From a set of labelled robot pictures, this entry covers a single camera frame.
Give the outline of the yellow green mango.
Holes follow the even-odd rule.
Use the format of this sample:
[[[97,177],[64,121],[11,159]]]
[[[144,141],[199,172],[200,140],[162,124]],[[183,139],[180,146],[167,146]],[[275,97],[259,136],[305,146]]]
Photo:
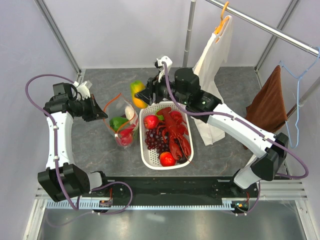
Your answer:
[[[132,102],[139,109],[145,109],[148,106],[147,103],[135,97],[136,93],[144,89],[145,89],[145,85],[140,80],[136,80],[130,84],[130,93],[131,93]]]

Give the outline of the green bell pepper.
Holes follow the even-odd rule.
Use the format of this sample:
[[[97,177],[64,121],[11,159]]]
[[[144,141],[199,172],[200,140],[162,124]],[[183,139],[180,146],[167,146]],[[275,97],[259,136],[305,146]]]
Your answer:
[[[109,121],[109,125],[110,125],[111,129],[113,129],[115,132],[117,132],[119,130],[119,128],[123,124],[125,124],[127,121],[128,121],[128,119],[126,117],[117,116],[117,117],[113,117]]]

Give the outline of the white radish with leaves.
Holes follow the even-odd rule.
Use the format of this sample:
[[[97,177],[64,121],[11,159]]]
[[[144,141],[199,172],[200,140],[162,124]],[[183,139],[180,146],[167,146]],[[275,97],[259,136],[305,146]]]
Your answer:
[[[129,126],[133,127],[133,131],[136,131],[139,127],[138,114],[131,105],[127,105],[124,109],[125,117],[129,120]]]

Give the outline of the clear zip top bag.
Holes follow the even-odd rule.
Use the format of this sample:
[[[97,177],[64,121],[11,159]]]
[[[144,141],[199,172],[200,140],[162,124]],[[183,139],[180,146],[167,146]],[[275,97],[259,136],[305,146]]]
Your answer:
[[[132,104],[120,93],[103,111],[108,116],[103,121],[115,142],[122,148],[131,146],[139,129],[139,117]]]

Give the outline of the red chili pepper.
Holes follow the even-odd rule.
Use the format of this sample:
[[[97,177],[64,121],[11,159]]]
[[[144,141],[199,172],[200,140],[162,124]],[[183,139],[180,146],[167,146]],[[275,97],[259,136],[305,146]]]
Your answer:
[[[132,133],[132,131],[134,130],[133,127],[128,127],[126,129],[123,129],[119,132],[119,135],[121,137],[126,137],[127,135],[130,135]]]

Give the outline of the red apple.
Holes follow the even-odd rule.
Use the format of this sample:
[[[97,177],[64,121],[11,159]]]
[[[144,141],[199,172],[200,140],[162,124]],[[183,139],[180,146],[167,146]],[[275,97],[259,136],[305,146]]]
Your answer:
[[[131,145],[133,140],[134,140],[134,138],[131,134],[128,134],[125,136],[119,135],[117,138],[118,144],[122,147],[127,147],[127,146]]]

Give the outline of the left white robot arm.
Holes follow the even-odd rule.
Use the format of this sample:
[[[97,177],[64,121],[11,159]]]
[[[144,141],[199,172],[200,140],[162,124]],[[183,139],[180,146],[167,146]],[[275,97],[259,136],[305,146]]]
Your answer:
[[[38,173],[42,188],[55,202],[88,194],[91,190],[99,197],[106,196],[110,185],[103,173],[86,173],[76,166],[72,151],[72,125],[75,117],[86,122],[103,120],[108,115],[91,95],[83,100],[71,100],[67,95],[56,95],[44,106],[49,116],[49,154],[45,171]]]

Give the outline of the red bell pepper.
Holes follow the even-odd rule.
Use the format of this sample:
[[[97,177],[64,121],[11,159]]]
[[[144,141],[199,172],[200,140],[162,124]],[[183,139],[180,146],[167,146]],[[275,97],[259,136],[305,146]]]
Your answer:
[[[179,111],[173,110],[169,113],[169,115],[178,124],[182,123],[184,120],[182,114]]]

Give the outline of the dark grape bunch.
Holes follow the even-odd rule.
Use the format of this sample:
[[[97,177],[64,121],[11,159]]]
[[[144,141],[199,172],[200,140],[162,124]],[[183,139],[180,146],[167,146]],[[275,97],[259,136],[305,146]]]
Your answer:
[[[156,128],[148,129],[145,132],[145,144],[148,150],[156,150],[158,154],[169,152],[169,134],[164,131],[165,128],[161,127],[159,130]]]

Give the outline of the red crayfish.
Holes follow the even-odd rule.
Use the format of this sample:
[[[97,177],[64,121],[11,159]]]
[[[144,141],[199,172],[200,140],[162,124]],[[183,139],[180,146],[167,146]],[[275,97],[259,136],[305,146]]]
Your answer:
[[[164,131],[168,133],[169,152],[176,160],[176,163],[183,158],[185,158],[187,162],[191,163],[190,157],[192,148],[190,142],[185,137],[185,135],[189,135],[187,122],[183,118],[183,121],[178,124],[171,118],[171,111],[175,110],[172,110],[171,107],[165,107],[156,112],[157,115],[163,116],[163,121],[161,121],[161,124],[157,126],[156,130],[158,131],[159,128],[164,128]]]

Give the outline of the white plastic basket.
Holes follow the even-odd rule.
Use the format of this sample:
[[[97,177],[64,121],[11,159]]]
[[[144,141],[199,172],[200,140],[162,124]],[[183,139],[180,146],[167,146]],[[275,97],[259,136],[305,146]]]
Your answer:
[[[172,101],[141,109],[139,125],[141,158],[148,168],[172,170],[192,162],[188,117]]]

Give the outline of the red tomato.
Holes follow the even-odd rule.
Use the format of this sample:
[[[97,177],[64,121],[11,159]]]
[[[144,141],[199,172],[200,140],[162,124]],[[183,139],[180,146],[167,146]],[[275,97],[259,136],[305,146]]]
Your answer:
[[[159,155],[159,161],[163,167],[171,167],[176,164],[176,160],[174,159],[173,155],[168,151],[162,152]]]

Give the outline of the white hanging shirt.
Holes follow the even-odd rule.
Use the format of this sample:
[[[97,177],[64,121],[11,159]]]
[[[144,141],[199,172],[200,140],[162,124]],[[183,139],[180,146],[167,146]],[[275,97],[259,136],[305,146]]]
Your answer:
[[[216,86],[215,76],[222,63],[226,63],[228,60],[232,35],[233,18],[228,15],[222,21],[221,30],[215,30],[212,33],[198,62],[192,69],[193,73],[199,77],[201,89],[220,100],[223,98]],[[204,123],[196,118],[194,119],[194,123],[205,146],[213,145],[225,137],[225,132],[215,126]]]

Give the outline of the orange clothes hanger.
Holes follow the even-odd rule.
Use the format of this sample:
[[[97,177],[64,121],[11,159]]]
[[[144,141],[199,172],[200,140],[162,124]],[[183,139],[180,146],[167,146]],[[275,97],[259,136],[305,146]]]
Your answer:
[[[218,34],[222,31],[225,22],[229,19],[228,16],[227,16],[227,17],[224,17],[224,12],[225,12],[228,4],[229,4],[229,1],[227,1],[227,2],[224,4],[223,8],[222,8],[222,11],[221,11],[221,14],[220,14],[220,23],[219,23],[219,25],[215,28],[215,30],[214,30],[214,32],[213,32],[215,35],[218,35]]]

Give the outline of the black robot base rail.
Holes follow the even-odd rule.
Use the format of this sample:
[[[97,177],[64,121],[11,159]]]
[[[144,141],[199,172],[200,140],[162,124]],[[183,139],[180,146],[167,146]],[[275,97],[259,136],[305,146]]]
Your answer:
[[[258,196],[257,184],[241,189],[230,176],[117,176],[104,177],[103,184],[124,182],[133,192],[131,206],[220,205],[222,199]]]

